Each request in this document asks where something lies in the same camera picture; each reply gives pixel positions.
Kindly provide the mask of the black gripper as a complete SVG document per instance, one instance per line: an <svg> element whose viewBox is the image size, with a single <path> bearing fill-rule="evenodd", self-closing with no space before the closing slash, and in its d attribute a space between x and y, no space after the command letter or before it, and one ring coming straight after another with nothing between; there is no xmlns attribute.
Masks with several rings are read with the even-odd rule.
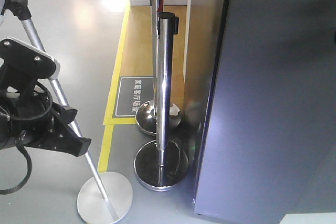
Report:
<svg viewBox="0 0 336 224"><path fill-rule="evenodd" d="M39 81L26 97L19 91L1 90L1 149L27 146L82 156L91 139L78 136L69 126L77 112L55 103Z"/></svg>

